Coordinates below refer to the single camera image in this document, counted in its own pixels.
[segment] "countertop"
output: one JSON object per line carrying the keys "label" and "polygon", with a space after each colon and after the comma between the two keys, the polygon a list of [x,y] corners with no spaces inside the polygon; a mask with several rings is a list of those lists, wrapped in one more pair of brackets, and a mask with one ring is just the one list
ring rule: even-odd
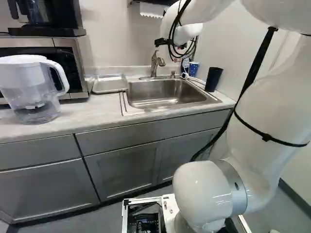
{"label": "countertop", "polygon": [[23,125],[11,109],[0,110],[0,143],[9,143],[72,133],[101,130],[148,121],[181,117],[234,106],[235,101],[215,91],[222,103],[123,116],[119,93],[91,95],[87,101],[61,104],[61,115],[40,125]]}

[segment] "stainless steel sink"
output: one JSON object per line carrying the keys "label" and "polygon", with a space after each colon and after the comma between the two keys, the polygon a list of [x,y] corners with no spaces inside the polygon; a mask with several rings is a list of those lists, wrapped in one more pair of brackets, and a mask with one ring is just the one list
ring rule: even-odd
{"label": "stainless steel sink", "polygon": [[221,102],[183,79],[130,81],[120,98],[124,116]]}

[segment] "faucet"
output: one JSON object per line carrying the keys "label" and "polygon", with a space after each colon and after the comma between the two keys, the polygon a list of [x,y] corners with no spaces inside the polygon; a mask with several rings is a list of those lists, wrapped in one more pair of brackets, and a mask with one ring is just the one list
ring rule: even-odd
{"label": "faucet", "polygon": [[164,67],[166,65],[163,58],[157,57],[157,52],[158,49],[155,50],[154,54],[151,57],[151,78],[156,78],[156,69],[158,65],[161,67]]}

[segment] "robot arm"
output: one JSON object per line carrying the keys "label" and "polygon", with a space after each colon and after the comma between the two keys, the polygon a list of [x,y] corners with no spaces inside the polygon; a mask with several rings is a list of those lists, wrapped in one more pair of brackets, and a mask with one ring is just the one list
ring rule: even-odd
{"label": "robot arm", "polygon": [[[176,28],[174,44],[182,45],[199,35],[204,22],[211,21],[227,8],[234,0],[192,0],[180,18],[182,26]],[[162,38],[168,38],[171,26],[186,0],[175,2],[166,12],[161,28]]]}
{"label": "robot arm", "polygon": [[[270,26],[311,34],[309,0],[241,1]],[[180,18],[182,26],[176,28],[174,44],[197,36],[201,23],[215,18],[231,2],[192,0]],[[172,5],[163,18],[163,38],[169,36],[178,7],[179,2]],[[252,84],[241,97],[222,142],[226,152],[219,156],[212,151],[219,159],[187,163],[176,171],[173,189],[180,209],[176,233],[191,232],[187,229],[217,232],[225,218],[257,211],[272,199],[282,169],[311,137],[310,56],[311,36],[302,35],[286,63]],[[237,116],[277,140],[250,130]]]}

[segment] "coffee maker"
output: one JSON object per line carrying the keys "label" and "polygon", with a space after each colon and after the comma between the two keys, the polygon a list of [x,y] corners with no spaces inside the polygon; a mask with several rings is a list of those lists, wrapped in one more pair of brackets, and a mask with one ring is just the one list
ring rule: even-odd
{"label": "coffee maker", "polygon": [[13,19],[26,23],[8,28],[12,36],[74,37],[86,34],[79,0],[7,0]]}

